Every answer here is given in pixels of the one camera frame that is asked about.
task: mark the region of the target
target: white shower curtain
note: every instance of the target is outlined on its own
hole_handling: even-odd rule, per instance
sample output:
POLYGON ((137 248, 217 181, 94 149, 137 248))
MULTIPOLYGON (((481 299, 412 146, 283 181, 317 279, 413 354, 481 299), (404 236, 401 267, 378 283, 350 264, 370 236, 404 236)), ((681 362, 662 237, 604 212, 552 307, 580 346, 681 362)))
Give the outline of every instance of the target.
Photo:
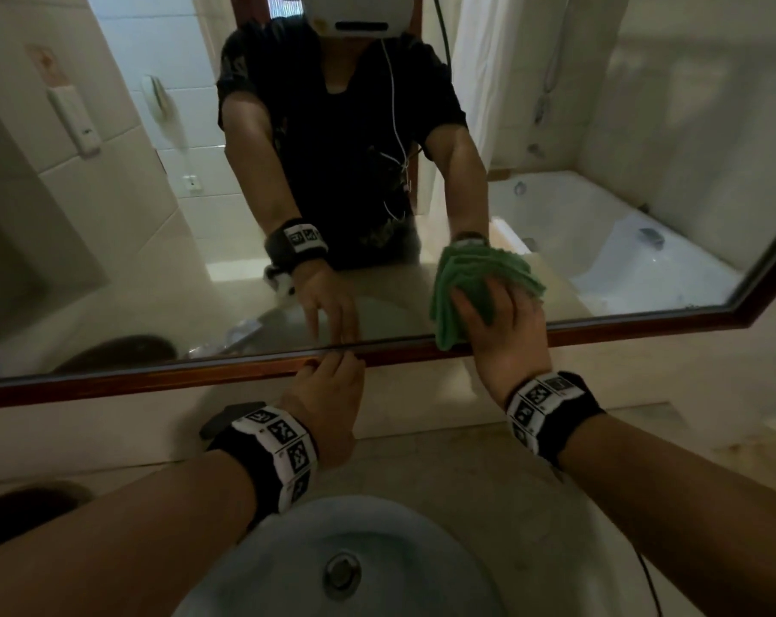
MULTIPOLYGON (((451 46, 456 95, 486 168, 496 143, 524 5, 525 0, 462 0, 460 26, 451 46)), ((438 256, 450 240, 445 182, 439 173, 434 181, 427 231, 427 248, 438 256)))

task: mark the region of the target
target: white bathtub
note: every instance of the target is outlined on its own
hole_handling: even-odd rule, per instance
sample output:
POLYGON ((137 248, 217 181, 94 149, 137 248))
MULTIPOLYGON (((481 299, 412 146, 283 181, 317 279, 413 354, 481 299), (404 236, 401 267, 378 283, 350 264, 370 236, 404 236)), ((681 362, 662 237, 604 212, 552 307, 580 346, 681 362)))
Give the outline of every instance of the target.
POLYGON ((571 281, 595 316, 722 305, 742 274, 570 171, 490 184, 491 215, 571 281), (651 229, 653 232, 640 231, 651 229), (651 242, 664 239, 661 249, 651 242))

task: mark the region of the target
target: black cable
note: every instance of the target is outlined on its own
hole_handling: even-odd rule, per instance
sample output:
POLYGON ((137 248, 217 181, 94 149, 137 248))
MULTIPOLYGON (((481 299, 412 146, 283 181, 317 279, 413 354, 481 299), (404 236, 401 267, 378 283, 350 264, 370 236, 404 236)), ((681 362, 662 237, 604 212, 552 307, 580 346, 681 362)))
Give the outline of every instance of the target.
POLYGON ((451 46, 448 45, 448 32, 445 30, 445 20, 442 18, 442 7, 439 0, 434 0, 436 7, 436 18, 440 20, 440 30, 442 30, 442 40, 445 43, 445 60, 448 63, 448 75, 451 75, 451 46))
POLYGON ((648 580, 648 588, 650 589, 650 595, 654 598, 654 605, 656 606, 656 614, 657 617, 663 617, 662 615, 662 606, 660 605, 660 598, 657 597, 656 594, 656 588, 654 587, 654 581, 651 580, 650 572, 648 571, 648 566, 646 565, 645 559, 642 558, 642 554, 640 554, 640 551, 637 550, 637 548, 634 548, 634 552, 637 553, 637 558, 640 559, 640 565, 642 566, 642 571, 646 574, 646 580, 648 580))

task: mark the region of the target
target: white vr headset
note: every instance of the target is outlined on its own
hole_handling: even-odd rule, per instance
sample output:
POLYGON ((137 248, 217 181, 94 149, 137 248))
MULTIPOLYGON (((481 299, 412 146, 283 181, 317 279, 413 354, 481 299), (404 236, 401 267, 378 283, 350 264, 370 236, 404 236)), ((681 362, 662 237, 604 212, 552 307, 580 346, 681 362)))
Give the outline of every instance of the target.
POLYGON ((414 0, 302 0, 305 17, 321 37, 400 36, 411 26, 414 0))

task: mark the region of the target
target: green cloth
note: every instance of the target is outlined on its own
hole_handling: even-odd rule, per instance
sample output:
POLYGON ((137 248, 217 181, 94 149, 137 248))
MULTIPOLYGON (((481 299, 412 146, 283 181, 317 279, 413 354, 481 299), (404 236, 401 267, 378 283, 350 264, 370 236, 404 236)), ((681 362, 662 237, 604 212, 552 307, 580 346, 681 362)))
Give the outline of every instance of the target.
POLYGON ((436 323, 436 346, 440 350, 450 350, 454 344, 468 340, 451 300, 452 288, 465 292, 486 324, 493 322, 493 300, 485 284, 488 276, 522 285, 540 299, 545 294, 545 286, 531 273, 528 262, 516 253, 483 245, 452 244, 442 252, 431 298, 430 316, 436 323))

